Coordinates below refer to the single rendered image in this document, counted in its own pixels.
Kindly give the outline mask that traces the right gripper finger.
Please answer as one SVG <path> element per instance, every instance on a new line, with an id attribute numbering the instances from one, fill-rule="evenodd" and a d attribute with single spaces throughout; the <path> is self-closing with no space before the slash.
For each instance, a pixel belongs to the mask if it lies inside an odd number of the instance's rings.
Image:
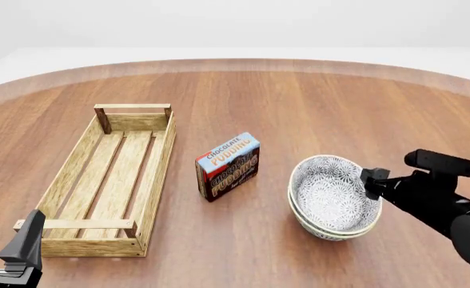
<path id="1" fill-rule="evenodd" d="M 375 179 L 368 178 L 364 184 L 365 194 L 367 198 L 378 201 L 380 198 L 380 187 L 375 183 Z"/>
<path id="2" fill-rule="evenodd" d="M 376 180 L 384 180 L 384 179 L 388 179 L 389 175 L 390 175 L 390 171 L 384 168 L 379 168 L 379 167 L 376 167 L 373 169 L 364 168 L 361 171 L 360 179 L 362 182 L 367 182 L 369 178 L 376 179 Z"/>

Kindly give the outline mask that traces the patterned black-white bowl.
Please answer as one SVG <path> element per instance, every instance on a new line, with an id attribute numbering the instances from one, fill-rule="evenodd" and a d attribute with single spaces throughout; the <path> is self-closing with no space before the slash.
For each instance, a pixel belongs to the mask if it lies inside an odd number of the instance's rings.
<path id="1" fill-rule="evenodd" d="M 324 240 L 331 241 L 331 242 L 341 242 L 341 241 L 345 241 L 345 240 L 349 240 L 349 239 L 354 239 L 354 238 L 362 237 L 363 235 L 367 234 L 376 225 L 376 223 L 373 223 L 372 225 L 370 225 L 370 227 L 366 228 L 363 232 L 360 232 L 358 234 L 349 234 L 349 235 L 331 234 L 331 233 L 326 232 L 324 230 L 320 230 L 320 229 L 314 227 L 313 225 L 308 224 L 306 222 L 306 220 L 304 220 L 302 218 L 302 216 L 299 214 L 297 208 L 294 206 L 292 198 L 291 198 L 291 194 L 289 192 L 287 193 L 287 198 L 288 198 L 288 202 L 289 202 L 289 207 L 290 207 L 291 211 L 293 212 L 293 215 L 295 216 L 296 220 L 299 222 L 299 224 L 307 232 L 309 232 L 314 237 L 317 237 L 319 239 L 324 239 Z"/>
<path id="2" fill-rule="evenodd" d="M 362 167 L 336 155 L 313 155 L 299 162 L 289 178 L 289 193 L 298 214 L 309 225 L 349 236 L 371 230 L 383 201 L 366 195 Z"/>

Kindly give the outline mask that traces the chocolate pudding box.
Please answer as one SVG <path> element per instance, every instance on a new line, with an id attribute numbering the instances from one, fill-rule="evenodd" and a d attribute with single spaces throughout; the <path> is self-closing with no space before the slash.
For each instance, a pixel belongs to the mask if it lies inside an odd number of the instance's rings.
<path id="1" fill-rule="evenodd" d="M 254 177 L 259 170 L 260 142 L 248 132 L 212 148 L 195 160 L 198 190 L 216 201 Z"/>

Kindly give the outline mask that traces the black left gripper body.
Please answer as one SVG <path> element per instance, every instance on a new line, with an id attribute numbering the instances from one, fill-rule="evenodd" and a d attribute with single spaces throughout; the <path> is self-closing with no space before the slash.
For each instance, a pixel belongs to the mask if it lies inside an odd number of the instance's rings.
<path id="1" fill-rule="evenodd" d="M 42 262 L 6 262 L 0 269 L 0 288 L 37 288 L 42 277 Z"/>

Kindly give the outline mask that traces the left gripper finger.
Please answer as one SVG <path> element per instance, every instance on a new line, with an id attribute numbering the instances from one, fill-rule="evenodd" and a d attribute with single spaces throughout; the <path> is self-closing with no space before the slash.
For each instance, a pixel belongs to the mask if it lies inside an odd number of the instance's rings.
<path id="1" fill-rule="evenodd" d="M 0 251 L 5 270 L 24 270 L 27 267 L 42 270 L 42 231 L 46 216 L 32 210 L 14 238 Z"/>

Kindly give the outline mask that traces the wooden slat tray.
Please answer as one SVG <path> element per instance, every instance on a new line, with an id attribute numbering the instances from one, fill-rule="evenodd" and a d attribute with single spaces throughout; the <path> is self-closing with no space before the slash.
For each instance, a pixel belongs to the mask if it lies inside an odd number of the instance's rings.
<path id="1" fill-rule="evenodd" d="M 168 104 L 96 105 L 43 194 L 46 258 L 146 255 L 176 136 Z"/>

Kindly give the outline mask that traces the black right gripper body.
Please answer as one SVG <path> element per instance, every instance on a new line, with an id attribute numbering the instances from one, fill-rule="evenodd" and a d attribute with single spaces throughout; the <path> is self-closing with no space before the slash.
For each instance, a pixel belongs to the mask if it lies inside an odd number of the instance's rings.
<path id="1" fill-rule="evenodd" d="M 377 180 L 380 196 L 396 207 L 411 207 L 415 190 L 413 176 Z"/>

